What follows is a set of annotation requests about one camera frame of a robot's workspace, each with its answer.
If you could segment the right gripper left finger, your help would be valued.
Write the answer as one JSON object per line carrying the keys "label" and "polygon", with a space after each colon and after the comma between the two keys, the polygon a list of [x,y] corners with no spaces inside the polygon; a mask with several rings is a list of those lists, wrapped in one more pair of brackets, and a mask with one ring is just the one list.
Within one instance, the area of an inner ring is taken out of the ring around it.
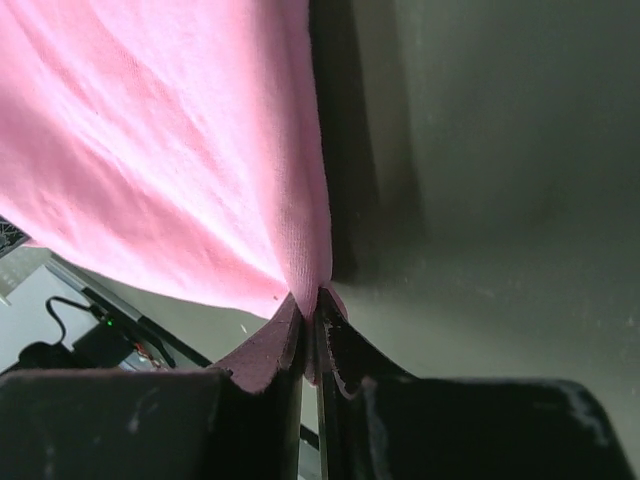
{"label": "right gripper left finger", "polygon": [[5,479],[294,479],[304,320],[292,298],[213,366],[1,379]]}

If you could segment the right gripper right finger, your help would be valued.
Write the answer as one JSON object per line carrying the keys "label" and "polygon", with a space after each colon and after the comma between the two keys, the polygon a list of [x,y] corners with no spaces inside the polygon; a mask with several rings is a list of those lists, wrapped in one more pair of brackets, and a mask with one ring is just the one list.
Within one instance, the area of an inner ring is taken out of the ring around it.
{"label": "right gripper right finger", "polygon": [[419,378],[352,327],[326,289],[313,315],[327,479],[631,479],[610,420],[561,379]]}

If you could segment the pink towel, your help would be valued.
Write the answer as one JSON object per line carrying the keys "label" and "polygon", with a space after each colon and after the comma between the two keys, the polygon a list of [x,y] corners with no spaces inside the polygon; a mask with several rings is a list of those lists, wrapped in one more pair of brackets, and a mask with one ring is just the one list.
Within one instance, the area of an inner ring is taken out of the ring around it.
{"label": "pink towel", "polygon": [[1,215],[118,282],[310,316],[331,223],[305,1],[5,1]]}

